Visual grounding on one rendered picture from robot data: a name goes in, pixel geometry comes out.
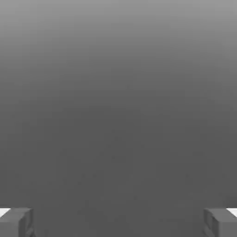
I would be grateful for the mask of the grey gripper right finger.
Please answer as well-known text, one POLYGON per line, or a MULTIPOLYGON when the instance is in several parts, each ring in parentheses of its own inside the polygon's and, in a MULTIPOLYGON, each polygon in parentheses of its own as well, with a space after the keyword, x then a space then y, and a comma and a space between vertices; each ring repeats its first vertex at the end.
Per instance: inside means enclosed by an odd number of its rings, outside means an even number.
POLYGON ((203 237, 237 237, 237 208, 205 208, 203 237))

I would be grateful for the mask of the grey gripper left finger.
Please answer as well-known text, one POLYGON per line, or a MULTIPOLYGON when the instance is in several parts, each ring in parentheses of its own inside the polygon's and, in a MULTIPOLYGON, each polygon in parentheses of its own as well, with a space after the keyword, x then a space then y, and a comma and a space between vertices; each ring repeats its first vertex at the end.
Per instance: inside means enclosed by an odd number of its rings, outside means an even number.
POLYGON ((35 237, 34 210, 0 207, 0 237, 35 237))

